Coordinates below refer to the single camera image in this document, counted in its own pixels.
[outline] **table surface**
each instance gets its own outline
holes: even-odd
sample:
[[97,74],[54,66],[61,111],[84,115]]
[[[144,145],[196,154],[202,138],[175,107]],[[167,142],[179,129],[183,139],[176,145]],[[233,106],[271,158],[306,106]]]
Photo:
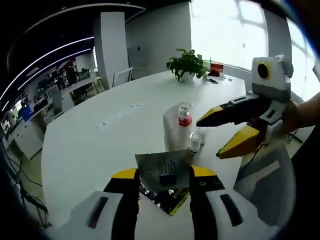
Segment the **table surface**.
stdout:
[[[191,83],[179,83],[171,72],[161,72],[104,91],[51,122],[41,167],[53,226],[65,224],[71,210],[93,191],[102,191],[114,173],[136,168],[135,154],[165,151],[162,114],[171,106],[192,103],[195,129],[196,120],[210,108],[246,94],[242,79],[227,75],[217,81],[194,78]],[[241,158],[221,160],[216,153],[243,125],[209,128],[195,162],[217,172],[226,189],[234,186]],[[190,198],[174,216],[168,216],[142,196],[135,236],[139,240],[194,239]]]
[[76,82],[75,84],[72,84],[71,86],[68,86],[67,88],[63,89],[61,91],[61,93],[62,93],[62,95],[66,94],[66,93],[70,93],[70,92],[72,92],[72,91],[74,91],[74,90],[76,90],[86,84],[93,83],[93,82],[98,81],[100,79],[101,79],[101,77],[99,77],[99,76],[90,76],[84,80],[81,80],[81,81]]

